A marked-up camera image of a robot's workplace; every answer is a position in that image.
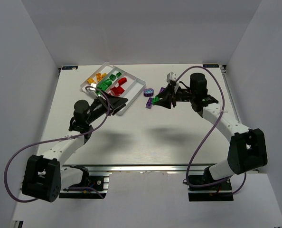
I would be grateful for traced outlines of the green bush lego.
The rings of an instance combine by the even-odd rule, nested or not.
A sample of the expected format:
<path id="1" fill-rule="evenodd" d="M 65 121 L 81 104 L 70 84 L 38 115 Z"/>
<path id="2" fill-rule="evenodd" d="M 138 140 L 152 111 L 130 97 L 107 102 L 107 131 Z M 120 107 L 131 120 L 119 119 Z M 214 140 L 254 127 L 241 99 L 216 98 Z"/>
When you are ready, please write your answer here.
<path id="1" fill-rule="evenodd" d="M 107 88 L 110 87 L 112 85 L 112 83 L 113 82 L 110 79 L 106 79 L 106 80 L 103 81 L 103 85 Z"/>

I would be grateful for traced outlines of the yellow 2x4 lego brick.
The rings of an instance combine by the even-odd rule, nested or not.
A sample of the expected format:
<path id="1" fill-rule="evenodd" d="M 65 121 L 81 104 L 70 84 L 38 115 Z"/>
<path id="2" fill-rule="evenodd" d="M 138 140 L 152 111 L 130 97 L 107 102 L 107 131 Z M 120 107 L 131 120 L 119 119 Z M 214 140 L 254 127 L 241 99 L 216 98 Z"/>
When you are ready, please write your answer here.
<path id="1" fill-rule="evenodd" d="M 96 74 L 96 79 L 97 79 L 97 82 L 100 82 L 102 80 L 102 74 L 101 73 L 97 73 Z"/>

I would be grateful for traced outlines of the green lego brick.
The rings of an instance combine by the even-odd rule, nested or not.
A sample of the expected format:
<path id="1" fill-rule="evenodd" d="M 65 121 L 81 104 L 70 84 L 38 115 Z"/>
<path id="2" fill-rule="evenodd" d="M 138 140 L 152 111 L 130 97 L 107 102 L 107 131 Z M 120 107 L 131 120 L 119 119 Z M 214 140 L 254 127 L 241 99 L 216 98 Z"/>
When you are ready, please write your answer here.
<path id="1" fill-rule="evenodd" d="M 159 97 L 154 97 L 154 98 L 152 99 L 153 105 L 155 105 L 159 100 L 160 100 Z"/>

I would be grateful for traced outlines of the small green lego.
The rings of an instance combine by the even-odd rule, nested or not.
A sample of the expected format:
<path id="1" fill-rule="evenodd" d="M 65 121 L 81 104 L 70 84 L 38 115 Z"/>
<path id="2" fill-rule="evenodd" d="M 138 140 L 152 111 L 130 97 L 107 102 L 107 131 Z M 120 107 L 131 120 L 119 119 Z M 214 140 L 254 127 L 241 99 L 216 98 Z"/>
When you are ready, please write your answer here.
<path id="1" fill-rule="evenodd" d="M 112 80 L 112 81 L 114 81 L 114 80 L 116 79 L 116 76 L 113 75 L 113 74 L 111 74 L 111 75 L 109 76 L 109 79 Z"/>

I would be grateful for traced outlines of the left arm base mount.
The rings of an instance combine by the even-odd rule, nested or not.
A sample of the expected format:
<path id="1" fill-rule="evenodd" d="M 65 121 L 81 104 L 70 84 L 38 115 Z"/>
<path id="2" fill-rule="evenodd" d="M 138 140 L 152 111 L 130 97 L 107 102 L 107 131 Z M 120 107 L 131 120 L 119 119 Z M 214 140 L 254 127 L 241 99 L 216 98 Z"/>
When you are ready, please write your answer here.
<path id="1" fill-rule="evenodd" d="M 92 171 L 84 166 L 69 166 L 61 169 L 61 199 L 103 200 L 109 186 L 109 173 Z"/>

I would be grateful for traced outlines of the purple round flower lego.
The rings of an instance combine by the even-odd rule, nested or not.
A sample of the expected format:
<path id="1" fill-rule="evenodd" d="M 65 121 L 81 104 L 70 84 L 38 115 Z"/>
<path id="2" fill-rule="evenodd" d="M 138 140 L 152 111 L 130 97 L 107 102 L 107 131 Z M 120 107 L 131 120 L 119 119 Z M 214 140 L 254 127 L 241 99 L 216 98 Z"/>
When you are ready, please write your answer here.
<path id="1" fill-rule="evenodd" d="M 144 95 L 145 97 L 152 97 L 152 96 L 154 95 L 154 89 L 152 89 L 152 88 L 146 88 L 146 89 L 144 89 L 143 95 Z"/>

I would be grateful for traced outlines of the large yellow rounded lego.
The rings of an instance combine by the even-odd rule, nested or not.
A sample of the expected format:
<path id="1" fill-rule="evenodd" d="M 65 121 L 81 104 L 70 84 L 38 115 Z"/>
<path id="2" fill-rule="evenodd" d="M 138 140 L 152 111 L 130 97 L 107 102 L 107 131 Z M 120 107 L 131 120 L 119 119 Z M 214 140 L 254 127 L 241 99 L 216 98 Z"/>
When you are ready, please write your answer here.
<path id="1" fill-rule="evenodd" d="M 87 82 L 88 82 L 89 84 L 96 84 L 96 81 L 95 81 L 93 78 L 89 78 L 89 79 L 87 80 Z"/>

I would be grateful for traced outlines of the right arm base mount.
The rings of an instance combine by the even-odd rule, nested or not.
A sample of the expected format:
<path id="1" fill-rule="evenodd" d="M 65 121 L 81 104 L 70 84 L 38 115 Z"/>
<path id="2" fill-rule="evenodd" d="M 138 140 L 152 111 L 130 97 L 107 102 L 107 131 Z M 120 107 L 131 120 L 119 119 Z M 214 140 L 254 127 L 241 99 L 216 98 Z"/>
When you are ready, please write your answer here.
<path id="1" fill-rule="evenodd" d="M 189 175 L 188 181 L 195 186 L 216 182 L 208 173 L 208 168 L 205 168 L 204 173 L 201 175 Z M 206 187 L 191 187 L 188 185 L 187 179 L 184 179 L 182 182 L 188 186 L 188 200 L 190 202 L 222 202 L 234 200 L 229 178 L 223 182 Z"/>

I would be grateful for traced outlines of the green 2x4 lego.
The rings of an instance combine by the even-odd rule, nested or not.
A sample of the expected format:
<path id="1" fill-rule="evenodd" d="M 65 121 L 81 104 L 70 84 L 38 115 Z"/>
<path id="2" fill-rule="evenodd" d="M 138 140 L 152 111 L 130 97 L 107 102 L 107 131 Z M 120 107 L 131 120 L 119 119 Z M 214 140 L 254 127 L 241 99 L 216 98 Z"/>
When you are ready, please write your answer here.
<path id="1" fill-rule="evenodd" d="M 98 88 L 99 88 L 100 90 L 102 90 L 102 91 L 106 91 L 107 88 L 108 88 L 108 85 L 107 85 L 107 84 L 100 84 L 100 85 L 98 86 Z"/>

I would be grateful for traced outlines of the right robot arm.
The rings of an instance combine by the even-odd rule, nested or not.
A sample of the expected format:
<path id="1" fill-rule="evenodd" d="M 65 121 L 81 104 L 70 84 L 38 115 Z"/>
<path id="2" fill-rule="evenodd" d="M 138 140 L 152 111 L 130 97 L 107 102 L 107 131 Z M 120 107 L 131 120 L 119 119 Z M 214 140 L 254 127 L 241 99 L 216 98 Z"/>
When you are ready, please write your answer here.
<path id="1" fill-rule="evenodd" d="M 208 94 L 204 74 L 191 74 L 190 85 L 185 89 L 179 86 L 179 81 L 173 72 L 168 73 L 167 83 L 166 88 L 153 99 L 153 105 L 171 109 L 176 107 L 177 102 L 190 102 L 192 109 L 213 125 L 197 147 L 197 151 L 214 129 L 218 129 L 229 142 L 227 158 L 205 168 L 200 182 L 192 183 L 190 178 L 186 178 L 189 187 L 210 188 L 221 184 L 233 175 L 267 165 L 268 158 L 263 131 L 259 128 L 251 129 L 226 113 L 225 103 L 220 104 Z"/>

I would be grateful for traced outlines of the red sloped lego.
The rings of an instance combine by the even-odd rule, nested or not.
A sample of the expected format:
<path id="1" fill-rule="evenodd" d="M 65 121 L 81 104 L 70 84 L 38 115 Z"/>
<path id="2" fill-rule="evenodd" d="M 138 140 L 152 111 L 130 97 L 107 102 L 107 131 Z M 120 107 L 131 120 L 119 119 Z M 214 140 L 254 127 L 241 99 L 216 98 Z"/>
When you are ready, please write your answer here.
<path id="1" fill-rule="evenodd" d="M 126 82 L 127 82 L 127 78 L 126 77 L 122 77 L 121 79 L 118 80 L 118 85 L 122 86 Z"/>

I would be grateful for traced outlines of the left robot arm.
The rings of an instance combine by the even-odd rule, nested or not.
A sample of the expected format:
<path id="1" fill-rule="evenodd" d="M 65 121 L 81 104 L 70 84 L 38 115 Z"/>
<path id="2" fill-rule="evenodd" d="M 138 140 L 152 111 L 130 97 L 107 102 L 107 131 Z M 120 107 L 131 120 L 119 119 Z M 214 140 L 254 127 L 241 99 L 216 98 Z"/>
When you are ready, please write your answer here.
<path id="1" fill-rule="evenodd" d="M 91 137 L 94 128 L 92 122 L 102 115 L 115 115 L 126 106 L 127 98 L 115 97 L 103 93 L 92 104 L 79 100 L 74 104 L 73 117 L 69 122 L 69 136 L 44 152 L 29 157 L 25 169 L 21 191 L 24 195 L 53 202 L 60 192 L 98 190 L 86 167 L 74 165 L 64 167 L 64 163 Z"/>

